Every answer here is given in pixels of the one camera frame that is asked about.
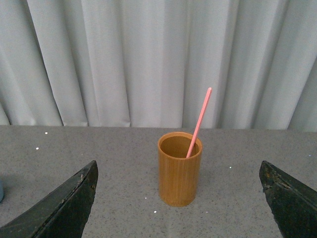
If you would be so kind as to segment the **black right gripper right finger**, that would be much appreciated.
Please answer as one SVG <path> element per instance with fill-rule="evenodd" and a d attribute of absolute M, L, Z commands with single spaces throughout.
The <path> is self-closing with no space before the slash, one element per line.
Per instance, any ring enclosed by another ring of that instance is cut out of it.
<path fill-rule="evenodd" d="M 268 161 L 262 161 L 259 178 L 282 236 L 315 238 L 317 192 Z"/>

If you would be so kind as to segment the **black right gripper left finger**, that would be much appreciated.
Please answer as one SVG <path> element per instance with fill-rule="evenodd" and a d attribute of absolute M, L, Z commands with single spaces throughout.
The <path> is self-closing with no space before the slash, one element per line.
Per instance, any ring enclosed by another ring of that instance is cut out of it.
<path fill-rule="evenodd" d="M 0 229 L 2 238 L 80 238 L 95 200 L 93 160 L 45 198 Z"/>

